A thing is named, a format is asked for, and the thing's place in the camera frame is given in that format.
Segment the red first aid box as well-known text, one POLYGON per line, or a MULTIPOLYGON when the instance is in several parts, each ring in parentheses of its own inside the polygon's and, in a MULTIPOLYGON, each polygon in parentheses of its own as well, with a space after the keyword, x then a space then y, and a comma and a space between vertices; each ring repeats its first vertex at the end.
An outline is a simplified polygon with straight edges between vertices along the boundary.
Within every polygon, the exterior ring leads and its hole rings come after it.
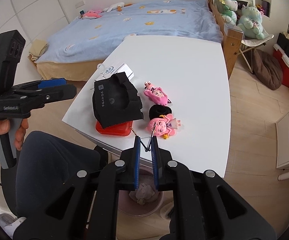
POLYGON ((95 129, 102 135, 113 135, 119 137, 126 137, 130 135, 132 132, 131 128, 133 125, 133 121, 124 122, 121 124, 109 126, 107 128, 103 128, 101 124, 97 121, 95 129))

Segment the pink doll keychain large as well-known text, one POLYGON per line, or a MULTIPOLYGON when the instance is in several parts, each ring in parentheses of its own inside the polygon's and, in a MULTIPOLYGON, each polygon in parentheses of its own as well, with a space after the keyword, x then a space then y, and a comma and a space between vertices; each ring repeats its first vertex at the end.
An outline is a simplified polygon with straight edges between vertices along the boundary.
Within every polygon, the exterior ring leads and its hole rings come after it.
POLYGON ((169 113, 150 120, 145 130, 157 137, 168 139, 169 137, 176 135, 180 126, 181 121, 169 113))

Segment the black sock pack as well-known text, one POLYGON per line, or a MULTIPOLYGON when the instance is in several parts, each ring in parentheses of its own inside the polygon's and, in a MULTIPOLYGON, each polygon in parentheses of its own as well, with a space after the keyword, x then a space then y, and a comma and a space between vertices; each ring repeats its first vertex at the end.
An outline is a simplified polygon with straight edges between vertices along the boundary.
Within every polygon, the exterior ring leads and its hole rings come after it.
POLYGON ((142 120, 142 101, 138 90, 124 72, 94 82, 94 116, 102 128, 142 120))

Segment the white cotton socks box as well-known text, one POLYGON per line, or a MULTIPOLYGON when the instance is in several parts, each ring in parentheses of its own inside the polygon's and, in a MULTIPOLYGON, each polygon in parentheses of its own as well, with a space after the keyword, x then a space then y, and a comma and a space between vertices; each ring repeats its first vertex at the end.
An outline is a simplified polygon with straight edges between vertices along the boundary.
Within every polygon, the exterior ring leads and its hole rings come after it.
POLYGON ((108 66, 106 67, 103 63, 97 66, 97 70, 100 71, 99 76, 95 79, 96 81, 110 78, 114 74, 124 73, 127 78, 131 80, 134 77, 134 72, 125 63, 120 66, 108 66))

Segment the blue binder clips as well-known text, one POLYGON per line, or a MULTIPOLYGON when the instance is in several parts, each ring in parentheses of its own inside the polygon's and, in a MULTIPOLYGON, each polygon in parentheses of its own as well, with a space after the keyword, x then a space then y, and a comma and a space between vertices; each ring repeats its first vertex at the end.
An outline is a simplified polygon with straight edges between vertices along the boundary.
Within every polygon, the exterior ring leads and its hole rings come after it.
POLYGON ((151 151, 151 139, 152 139, 151 136, 140 138, 141 145, 144 147, 144 150, 146 152, 151 151))

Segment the black hair scrunchie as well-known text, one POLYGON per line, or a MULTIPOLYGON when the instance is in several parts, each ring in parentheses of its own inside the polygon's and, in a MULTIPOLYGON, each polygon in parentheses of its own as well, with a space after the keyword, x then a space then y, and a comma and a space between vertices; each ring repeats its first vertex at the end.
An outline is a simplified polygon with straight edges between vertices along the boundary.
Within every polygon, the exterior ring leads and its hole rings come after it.
POLYGON ((172 114, 172 110, 168 106, 156 104, 150 107, 148 114, 149 114, 149 119, 152 120, 155 118, 159 118, 161 115, 172 114))

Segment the yellow folded blanket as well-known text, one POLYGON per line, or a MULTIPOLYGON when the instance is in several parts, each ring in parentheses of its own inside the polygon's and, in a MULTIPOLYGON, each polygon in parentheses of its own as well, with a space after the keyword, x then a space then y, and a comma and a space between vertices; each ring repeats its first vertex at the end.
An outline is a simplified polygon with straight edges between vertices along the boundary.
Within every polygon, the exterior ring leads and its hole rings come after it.
POLYGON ((44 40, 35 39, 29 49, 29 57, 31 61, 37 61, 47 50, 48 43, 44 40))

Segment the bed with blue sheet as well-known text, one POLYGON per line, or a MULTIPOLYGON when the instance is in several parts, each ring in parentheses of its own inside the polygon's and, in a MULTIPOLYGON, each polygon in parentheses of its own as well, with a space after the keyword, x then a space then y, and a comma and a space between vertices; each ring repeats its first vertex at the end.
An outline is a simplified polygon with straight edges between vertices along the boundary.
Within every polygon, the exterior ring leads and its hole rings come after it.
POLYGON ((48 47, 35 62, 36 68, 45 80, 87 81, 125 38, 143 35, 223 41, 206 0, 135 3, 104 12, 100 18, 75 18, 47 38, 48 47))

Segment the white table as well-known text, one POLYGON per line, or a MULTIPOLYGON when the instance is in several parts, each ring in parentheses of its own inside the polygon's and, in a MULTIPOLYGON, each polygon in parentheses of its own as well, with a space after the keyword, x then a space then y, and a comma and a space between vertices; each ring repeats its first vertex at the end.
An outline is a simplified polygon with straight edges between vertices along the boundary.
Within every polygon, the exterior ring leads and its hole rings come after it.
POLYGON ((131 36, 104 61, 106 67, 123 63, 134 72, 132 83, 141 97, 144 114, 142 120, 133 122, 130 135, 108 136, 96 131, 93 77, 76 96, 63 121, 114 154, 132 147, 136 135, 147 142, 150 135, 145 127, 151 101, 144 95, 144 84, 149 81, 168 95, 172 113, 181 121, 176 135, 159 139, 159 146, 190 170, 213 170, 223 177, 230 148, 231 103, 221 45, 187 37, 131 36))

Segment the pink plush on bed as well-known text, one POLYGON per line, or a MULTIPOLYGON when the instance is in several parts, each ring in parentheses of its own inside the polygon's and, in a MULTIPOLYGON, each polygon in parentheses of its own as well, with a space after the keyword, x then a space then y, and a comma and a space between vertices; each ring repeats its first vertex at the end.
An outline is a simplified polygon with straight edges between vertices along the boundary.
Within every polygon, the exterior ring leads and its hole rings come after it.
POLYGON ((90 20, 101 18, 102 17, 101 13, 102 13, 101 10, 97 10, 97 11, 89 10, 82 15, 82 18, 83 19, 90 19, 90 20))

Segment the white plush on bed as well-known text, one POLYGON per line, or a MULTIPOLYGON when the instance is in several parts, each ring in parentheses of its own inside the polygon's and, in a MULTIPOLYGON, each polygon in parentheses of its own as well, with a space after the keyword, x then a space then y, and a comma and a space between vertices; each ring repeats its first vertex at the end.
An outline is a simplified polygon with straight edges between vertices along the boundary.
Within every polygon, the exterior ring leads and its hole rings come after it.
POLYGON ((116 4, 112 4, 110 7, 104 8, 102 10, 102 12, 111 12, 113 10, 121 11, 124 6, 125 6, 124 2, 119 2, 119 3, 116 3, 116 4))

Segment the wooden bed footboard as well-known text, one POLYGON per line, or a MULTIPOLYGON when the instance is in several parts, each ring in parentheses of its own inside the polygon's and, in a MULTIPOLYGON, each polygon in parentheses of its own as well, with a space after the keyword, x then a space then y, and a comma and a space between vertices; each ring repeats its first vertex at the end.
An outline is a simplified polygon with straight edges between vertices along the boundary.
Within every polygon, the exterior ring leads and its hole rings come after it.
POLYGON ((219 25, 223 34, 222 49, 226 63, 227 76, 228 79, 230 79, 238 58, 241 41, 243 39, 243 33, 238 29, 235 29, 233 25, 225 23, 212 0, 207 0, 207 2, 209 10, 213 14, 217 25, 219 25))

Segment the folding camp chair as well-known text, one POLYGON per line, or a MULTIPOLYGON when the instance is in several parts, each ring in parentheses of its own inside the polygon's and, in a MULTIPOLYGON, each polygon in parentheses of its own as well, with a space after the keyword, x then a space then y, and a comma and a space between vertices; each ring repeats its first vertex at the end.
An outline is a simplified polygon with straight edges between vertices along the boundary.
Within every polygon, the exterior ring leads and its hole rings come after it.
POLYGON ((252 55, 255 49, 260 48, 261 46, 266 46, 266 44, 274 38, 273 34, 268 34, 265 30, 264 30, 264 35, 265 38, 263 40, 257 40, 257 39, 251 39, 251 38, 246 38, 244 37, 241 40, 241 45, 239 48, 239 52, 238 55, 241 55, 243 60, 245 61, 247 67, 249 68, 249 71, 251 74, 254 74, 253 71, 253 65, 252 65, 252 60, 251 62, 248 61, 246 54, 248 52, 250 52, 250 54, 252 55))

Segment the brown bean bag cushion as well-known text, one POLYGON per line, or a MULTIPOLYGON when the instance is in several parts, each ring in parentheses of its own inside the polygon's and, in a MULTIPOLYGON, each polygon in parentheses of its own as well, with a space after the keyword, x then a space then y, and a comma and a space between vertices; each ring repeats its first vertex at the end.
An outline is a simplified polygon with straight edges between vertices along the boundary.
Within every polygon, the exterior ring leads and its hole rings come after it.
POLYGON ((277 90, 282 85, 283 71, 278 60, 259 49, 252 54, 252 64, 255 76, 271 90, 277 90))

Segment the green dragon plush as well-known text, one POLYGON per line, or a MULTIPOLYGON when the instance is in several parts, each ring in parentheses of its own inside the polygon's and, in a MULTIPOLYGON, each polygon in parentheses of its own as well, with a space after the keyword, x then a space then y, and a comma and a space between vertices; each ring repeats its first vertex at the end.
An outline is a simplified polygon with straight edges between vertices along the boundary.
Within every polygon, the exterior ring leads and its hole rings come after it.
POLYGON ((238 2, 237 0, 218 0, 221 3, 221 17, 223 20, 232 25, 237 24, 238 2))

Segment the mint green bear plush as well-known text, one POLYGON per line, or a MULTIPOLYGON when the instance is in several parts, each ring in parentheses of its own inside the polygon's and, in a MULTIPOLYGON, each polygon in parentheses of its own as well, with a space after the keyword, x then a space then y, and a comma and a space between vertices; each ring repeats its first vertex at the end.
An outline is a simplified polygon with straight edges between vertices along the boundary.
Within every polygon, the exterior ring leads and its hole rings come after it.
POLYGON ((263 13, 256 7, 245 6, 241 7, 241 16, 237 26, 243 31, 244 35, 251 39, 264 40, 262 17, 263 13))

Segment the red cooler box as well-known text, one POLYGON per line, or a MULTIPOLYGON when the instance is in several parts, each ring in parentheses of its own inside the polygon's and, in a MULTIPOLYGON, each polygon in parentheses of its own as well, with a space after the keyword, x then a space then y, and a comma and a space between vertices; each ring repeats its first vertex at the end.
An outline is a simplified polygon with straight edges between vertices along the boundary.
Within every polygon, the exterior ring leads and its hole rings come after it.
POLYGON ((278 44, 273 45, 273 57, 278 60, 279 65, 282 69, 282 84, 289 88, 289 57, 278 44))

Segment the pink doll keychain small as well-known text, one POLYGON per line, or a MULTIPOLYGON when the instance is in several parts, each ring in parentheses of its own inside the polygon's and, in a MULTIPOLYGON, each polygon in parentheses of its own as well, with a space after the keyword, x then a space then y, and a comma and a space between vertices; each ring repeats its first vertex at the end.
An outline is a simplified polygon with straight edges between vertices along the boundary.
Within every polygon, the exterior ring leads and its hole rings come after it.
POLYGON ((172 103, 161 87, 157 87, 149 81, 144 83, 144 95, 156 105, 168 106, 172 103))

